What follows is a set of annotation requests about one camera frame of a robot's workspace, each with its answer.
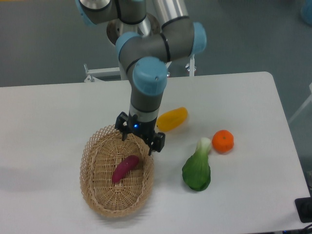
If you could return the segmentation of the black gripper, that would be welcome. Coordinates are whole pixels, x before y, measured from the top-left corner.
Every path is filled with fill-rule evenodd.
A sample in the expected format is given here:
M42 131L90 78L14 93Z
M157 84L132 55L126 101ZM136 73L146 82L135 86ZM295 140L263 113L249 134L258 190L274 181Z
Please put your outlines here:
M128 134L133 134L144 141L149 147L148 155L152 152L161 152L165 145L165 134L155 132L156 118L151 121L141 120L137 114L125 114L121 112L116 119L115 129L120 131L122 141Z

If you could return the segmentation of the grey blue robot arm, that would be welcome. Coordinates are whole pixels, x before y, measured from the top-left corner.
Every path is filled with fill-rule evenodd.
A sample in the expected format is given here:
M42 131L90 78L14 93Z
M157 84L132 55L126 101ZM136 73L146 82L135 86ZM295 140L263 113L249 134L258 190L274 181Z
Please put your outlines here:
M134 134L151 152L160 152L165 134L155 132L155 125L167 84L166 64L203 52L207 36L201 23L190 20L184 1L156 0L154 5L160 33L125 32L115 43L119 65L132 88L129 112L117 117L115 128L123 138Z

